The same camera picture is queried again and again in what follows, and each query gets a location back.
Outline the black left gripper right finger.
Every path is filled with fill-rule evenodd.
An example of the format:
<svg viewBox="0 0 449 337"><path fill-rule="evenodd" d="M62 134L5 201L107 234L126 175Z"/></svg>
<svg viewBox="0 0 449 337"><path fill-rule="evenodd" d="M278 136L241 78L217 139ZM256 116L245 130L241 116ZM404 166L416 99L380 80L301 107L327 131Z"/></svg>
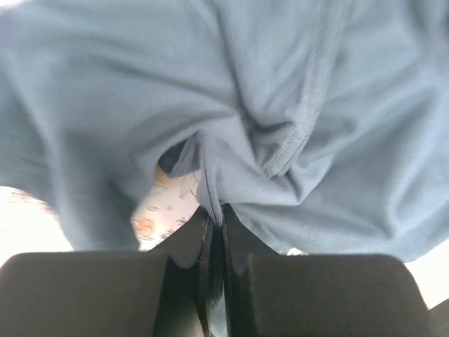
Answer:
<svg viewBox="0 0 449 337"><path fill-rule="evenodd" d="M275 252L224 208L230 336L430 336L407 267L386 255Z"/></svg>

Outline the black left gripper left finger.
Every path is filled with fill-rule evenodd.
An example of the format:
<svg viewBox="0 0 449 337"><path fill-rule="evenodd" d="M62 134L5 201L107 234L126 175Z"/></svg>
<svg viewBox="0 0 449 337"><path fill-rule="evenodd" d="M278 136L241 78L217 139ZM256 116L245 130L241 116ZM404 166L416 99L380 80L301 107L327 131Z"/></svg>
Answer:
<svg viewBox="0 0 449 337"><path fill-rule="evenodd" d="M1 267L2 336L209 336L203 209L151 251L20 253Z"/></svg>

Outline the blue grey t shirt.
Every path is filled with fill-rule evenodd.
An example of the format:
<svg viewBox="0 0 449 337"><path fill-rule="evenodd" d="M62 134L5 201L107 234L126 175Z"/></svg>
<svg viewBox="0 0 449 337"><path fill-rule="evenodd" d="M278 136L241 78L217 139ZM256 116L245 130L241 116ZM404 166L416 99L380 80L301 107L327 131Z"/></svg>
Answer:
<svg viewBox="0 0 449 337"><path fill-rule="evenodd" d="M277 251L413 260L448 238L447 1L27 1L1 14L1 184L76 250L134 250L201 172Z"/></svg>

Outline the floral patterned table mat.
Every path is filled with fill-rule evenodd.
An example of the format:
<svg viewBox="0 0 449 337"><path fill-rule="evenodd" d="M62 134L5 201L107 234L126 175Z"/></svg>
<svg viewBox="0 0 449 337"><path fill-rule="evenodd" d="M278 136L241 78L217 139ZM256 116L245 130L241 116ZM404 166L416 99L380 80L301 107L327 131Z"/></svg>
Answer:
<svg viewBox="0 0 449 337"><path fill-rule="evenodd" d="M150 250L193 214L197 174L170 179L161 169L149 195L132 217L140 247ZM1 262L18 253L71 251L58 217L41 200L12 187L1 188ZM448 299L448 243L407 264L429 308Z"/></svg>

